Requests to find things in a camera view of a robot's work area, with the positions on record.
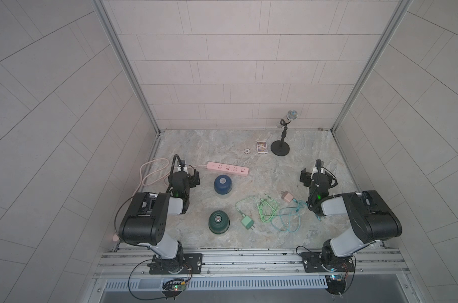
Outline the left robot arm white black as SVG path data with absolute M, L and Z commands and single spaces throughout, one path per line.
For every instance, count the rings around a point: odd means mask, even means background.
M 151 274 L 178 274 L 193 267 L 185 261 L 183 246 L 165 233 L 170 215 L 184 215 L 190 206 L 190 190 L 200 184 L 196 169 L 189 173 L 187 164 L 174 155 L 164 193 L 138 192 L 127 202 L 126 213 L 116 230 L 121 242 L 146 247 L 154 253 L 147 264 Z

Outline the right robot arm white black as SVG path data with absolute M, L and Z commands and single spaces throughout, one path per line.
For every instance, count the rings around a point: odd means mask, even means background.
M 402 224 L 375 190 L 330 194 L 338 185 L 333 173 L 317 159 L 313 169 L 303 169 L 300 182 L 309 188 L 308 209 L 318 217 L 347 215 L 350 228 L 327 240 L 314 257 L 326 271 L 348 267 L 355 252 L 376 241 L 386 241 L 402 235 Z

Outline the pink USB charger adapter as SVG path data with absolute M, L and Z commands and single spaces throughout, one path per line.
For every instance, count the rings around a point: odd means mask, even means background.
M 288 191 L 284 191 L 284 192 L 282 192 L 282 199 L 286 203 L 290 203 L 290 202 L 293 201 L 294 196 L 291 193 L 289 193 Z

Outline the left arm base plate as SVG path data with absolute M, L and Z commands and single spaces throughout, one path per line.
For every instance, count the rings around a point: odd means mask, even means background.
M 153 256 L 147 265 L 151 275 L 188 275 L 200 274 L 203 254 L 184 253 L 172 260 L 159 259 Z

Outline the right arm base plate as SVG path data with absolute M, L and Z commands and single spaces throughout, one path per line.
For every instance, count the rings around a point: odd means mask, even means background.
M 355 261 L 351 256 L 338 258 L 324 256 L 320 252 L 299 252 L 306 273 L 346 273 L 353 272 Z

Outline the pink power strip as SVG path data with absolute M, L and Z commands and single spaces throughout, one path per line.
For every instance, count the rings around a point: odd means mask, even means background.
M 206 165 L 206 169 L 218 172 L 221 174 L 233 174 L 247 177 L 249 175 L 249 168 L 242 167 L 237 165 L 230 165 L 230 164 L 222 164 L 217 162 L 208 162 Z

